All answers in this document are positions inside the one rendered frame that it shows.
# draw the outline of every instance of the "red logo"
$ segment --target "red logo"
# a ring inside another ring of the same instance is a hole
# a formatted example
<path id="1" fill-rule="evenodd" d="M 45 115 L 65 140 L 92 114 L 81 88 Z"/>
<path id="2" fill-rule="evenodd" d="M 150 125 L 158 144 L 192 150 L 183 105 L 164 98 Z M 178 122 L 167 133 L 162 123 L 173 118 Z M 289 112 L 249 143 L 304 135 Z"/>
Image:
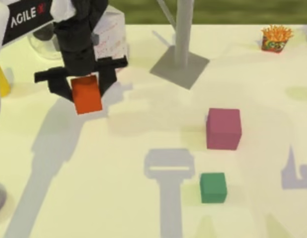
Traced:
<path id="1" fill-rule="evenodd" d="M 39 4 L 38 7 L 37 7 L 37 13 L 38 14 L 44 13 L 45 10 L 46 10 L 45 8 L 46 8 L 46 4 L 45 3 Z"/>

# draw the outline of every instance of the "yellow fries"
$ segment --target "yellow fries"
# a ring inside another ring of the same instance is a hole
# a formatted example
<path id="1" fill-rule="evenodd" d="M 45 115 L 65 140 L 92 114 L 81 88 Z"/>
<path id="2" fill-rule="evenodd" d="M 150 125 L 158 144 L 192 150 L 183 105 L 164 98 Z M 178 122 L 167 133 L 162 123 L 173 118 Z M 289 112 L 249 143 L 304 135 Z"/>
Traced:
<path id="1" fill-rule="evenodd" d="M 270 25 L 269 28 L 264 28 L 261 31 L 268 40 L 274 42 L 288 41 L 291 37 L 293 37 L 293 31 L 290 28 L 284 26 Z"/>

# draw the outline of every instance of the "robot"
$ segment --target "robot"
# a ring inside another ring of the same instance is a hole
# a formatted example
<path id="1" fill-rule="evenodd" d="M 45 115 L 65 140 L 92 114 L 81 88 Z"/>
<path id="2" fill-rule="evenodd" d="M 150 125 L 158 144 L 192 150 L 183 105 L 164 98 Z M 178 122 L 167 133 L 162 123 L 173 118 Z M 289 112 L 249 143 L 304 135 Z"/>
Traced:
<path id="1" fill-rule="evenodd" d="M 128 65 L 126 56 L 121 59 L 95 57 L 93 29 L 107 6 L 108 0 L 0 0 L 0 50 L 53 22 L 64 67 L 35 73 L 35 83 L 47 81 L 51 93 L 73 102 L 66 77 L 97 72 L 101 99 L 117 80 L 115 69 Z M 5 193 L 0 189 L 0 207 L 4 200 Z"/>

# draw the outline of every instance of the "french fries container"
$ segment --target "french fries container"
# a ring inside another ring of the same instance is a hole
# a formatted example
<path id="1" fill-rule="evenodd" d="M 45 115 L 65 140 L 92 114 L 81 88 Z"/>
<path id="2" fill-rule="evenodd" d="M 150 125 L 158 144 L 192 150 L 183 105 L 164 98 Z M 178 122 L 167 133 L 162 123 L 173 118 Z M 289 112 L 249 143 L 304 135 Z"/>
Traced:
<path id="1" fill-rule="evenodd" d="M 286 41 L 271 41 L 266 36 L 262 38 L 262 47 L 263 51 L 280 53 L 286 46 L 288 40 Z"/>

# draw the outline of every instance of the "yellow cone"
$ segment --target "yellow cone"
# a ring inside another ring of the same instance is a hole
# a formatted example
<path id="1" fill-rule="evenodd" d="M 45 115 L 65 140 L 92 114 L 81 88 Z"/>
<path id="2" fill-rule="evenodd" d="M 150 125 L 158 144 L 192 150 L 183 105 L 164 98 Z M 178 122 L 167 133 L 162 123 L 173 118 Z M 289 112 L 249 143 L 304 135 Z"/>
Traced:
<path id="1" fill-rule="evenodd" d="M 10 93 L 10 84 L 6 79 L 1 67 L 0 67 L 0 96 L 5 97 Z"/>

